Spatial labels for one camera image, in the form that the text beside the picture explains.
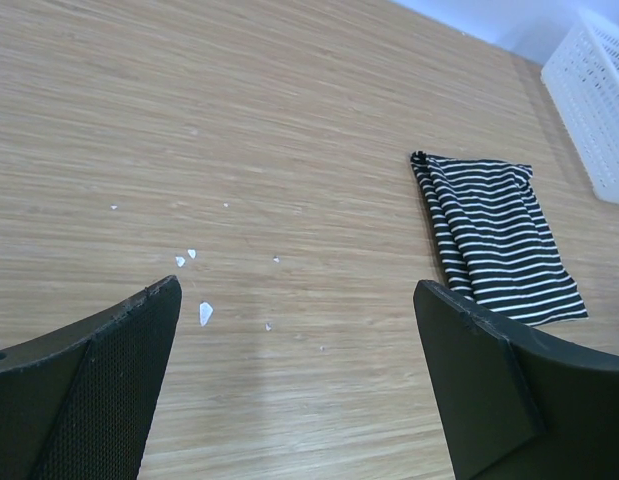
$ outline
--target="laundry basket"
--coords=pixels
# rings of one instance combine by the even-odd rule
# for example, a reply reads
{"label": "laundry basket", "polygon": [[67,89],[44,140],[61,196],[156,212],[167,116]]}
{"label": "laundry basket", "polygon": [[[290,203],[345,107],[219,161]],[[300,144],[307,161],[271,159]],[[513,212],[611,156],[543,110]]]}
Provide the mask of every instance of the laundry basket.
{"label": "laundry basket", "polygon": [[596,195],[619,204],[619,27],[582,10],[542,69]]}

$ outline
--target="folded cloth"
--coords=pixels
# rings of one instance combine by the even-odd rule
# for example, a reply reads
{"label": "folded cloth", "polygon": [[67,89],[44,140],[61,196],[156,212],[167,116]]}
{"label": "folded cloth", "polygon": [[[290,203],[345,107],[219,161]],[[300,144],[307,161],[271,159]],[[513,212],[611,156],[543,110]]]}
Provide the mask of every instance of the folded cloth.
{"label": "folded cloth", "polygon": [[411,156],[449,288],[527,325],[587,316],[529,165]]}

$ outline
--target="striped shirt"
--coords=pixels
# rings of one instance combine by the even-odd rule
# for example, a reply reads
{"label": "striped shirt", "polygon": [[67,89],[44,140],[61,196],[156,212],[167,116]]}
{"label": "striped shirt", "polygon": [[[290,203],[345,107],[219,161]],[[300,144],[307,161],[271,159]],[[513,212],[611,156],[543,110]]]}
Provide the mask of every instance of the striped shirt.
{"label": "striped shirt", "polygon": [[587,316],[528,165],[414,153],[449,288],[528,325]]}

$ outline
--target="black and white striped fabric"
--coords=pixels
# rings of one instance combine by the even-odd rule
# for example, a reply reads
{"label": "black and white striped fabric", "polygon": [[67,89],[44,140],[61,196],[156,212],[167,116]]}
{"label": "black and white striped fabric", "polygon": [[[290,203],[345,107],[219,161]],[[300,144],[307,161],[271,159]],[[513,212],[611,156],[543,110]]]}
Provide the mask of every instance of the black and white striped fabric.
{"label": "black and white striped fabric", "polygon": [[451,290],[527,325],[587,316],[529,183],[530,166],[423,152],[411,164]]}

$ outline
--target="white wall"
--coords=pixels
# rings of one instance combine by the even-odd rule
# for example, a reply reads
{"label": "white wall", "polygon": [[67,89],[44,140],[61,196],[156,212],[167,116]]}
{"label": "white wall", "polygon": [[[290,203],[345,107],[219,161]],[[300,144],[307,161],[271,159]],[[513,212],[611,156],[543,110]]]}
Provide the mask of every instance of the white wall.
{"label": "white wall", "polygon": [[395,0],[469,35],[544,64],[578,7],[619,25],[619,0]]}

